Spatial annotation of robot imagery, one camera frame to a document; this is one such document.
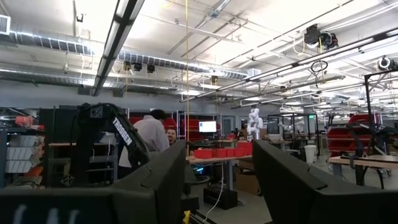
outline white trash can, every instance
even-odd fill
[[[307,159],[307,163],[314,163],[317,161],[317,146],[307,145],[304,146],[305,149],[305,157]]]

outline black box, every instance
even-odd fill
[[[210,205],[214,205],[217,202],[219,195],[220,189],[216,189],[214,187],[203,189],[203,201]],[[233,190],[223,189],[217,207],[228,210],[236,206],[238,206],[238,193]]]

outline dark hair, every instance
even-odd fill
[[[152,110],[151,112],[149,112],[149,115],[153,116],[155,119],[166,119],[167,115],[163,110]]]

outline cable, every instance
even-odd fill
[[[173,3],[174,3],[174,0],[171,0],[167,5],[163,5],[163,4],[162,4],[162,7],[163,7],[164,9],[168,9],[170,6],[173,5]]]
[[[187,23],[186,29],[185,29],[185,35],[188,37],[188,0],[185,0],[185,22]],[[188,38],[185,41],[185,55],[187,56],[187,64],[185,66],[185,73],[187,75],[187,96],[189,98],[189,76],[188,76],[188,64],[189,64],[189,45],[188,45]],[[187,100],[187,138],[186,141],[189,141],[189,100]],[[189,145],[187,145],[187,155],[189,156]]]
[[[217,206],[218,202],[220,201],[221,194],[223,193],[223,188],[224,188],[224,163],[221,163],[221,189],[220,189],[220,194],[218,195],[218,199],[216,203],[213,205],[213,208],[211,208],[207,213],[206,213],[206,218],[204,219],[204,222],[207,221],[207,216],[213,209]]]
[[[305,52],[305,41],[304,41],[304,34],[303,34],[303,50],[301,52],[296,51],[296,38],[293,38],[293,50],[296,52],[298,56],[302,55]]]

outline wooden table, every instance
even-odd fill
[[[208,164],[212,162],[222,162],[226,168],[226,185],[227,188],[233,190],[233,165],[232,161],[237,159],[247,159],[252,158],[252,156],[243,156],[243,157],[225,157],[225,158],[211,158],[211,159],[198,159],[193,156],[188,156],[187,160],[191,164]]]
[[[368,167],[376,168],[382,188],[384,188],[384,182],[382,181],[382,175],[379,169],[398,169],[398,157],[396,156],[371,155],[360,159],[354,159],[353,161],[355,166],[356,184],[358,185],[365,184],[364,175]],[[343,176],[341,166],[349,165],[349,159],[341,158],[340,156],[329,158],[329,162],[333,166],[333,175],[338,177]]]

